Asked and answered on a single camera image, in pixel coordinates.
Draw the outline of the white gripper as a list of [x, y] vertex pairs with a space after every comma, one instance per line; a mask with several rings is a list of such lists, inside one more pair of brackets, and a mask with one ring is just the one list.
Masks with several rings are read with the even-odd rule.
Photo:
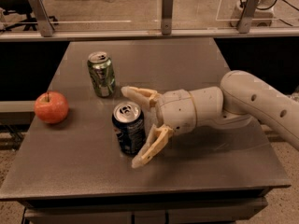
[[134, 169], [150, 162], [168, 144], [173, 134], [189, 133], [195, 128], [194, 104], [185, 90], [168, 91], [161, 95], [156, 90], [125, 86], [121, 88], [121, 93], [145, 108], [155, 106], [158, 123], [162, 125], [151, 126], [146, 143], [132, 159]]

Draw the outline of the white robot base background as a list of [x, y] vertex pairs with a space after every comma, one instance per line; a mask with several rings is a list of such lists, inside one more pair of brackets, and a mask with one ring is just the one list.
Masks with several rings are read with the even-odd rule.
[[[235, 4], [234, 11], [231, 16], [230, 24], [236, 27], [239, 24], [243, 10], [248, 0], [240, 0]], [[274, 19], [274, 6], [277, 0], [259, 0], [255, 8], [253, 18], [253, 26], [270, 26]]]

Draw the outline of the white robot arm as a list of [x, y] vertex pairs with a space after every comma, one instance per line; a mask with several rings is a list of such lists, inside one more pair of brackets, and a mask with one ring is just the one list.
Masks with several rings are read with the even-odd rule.
[[299, 149], [299, 103], [256, 76], [239, 70], [226, 73], [218, 87], [164, 94], [151, 89], [123, 87], [122, 94], [142, 107], [155, 110], [157, 122], [145, 145], [132, 160], [134, 168], [152, 160], [174, 135], [209, 126], [229, 129], [256, 118]]

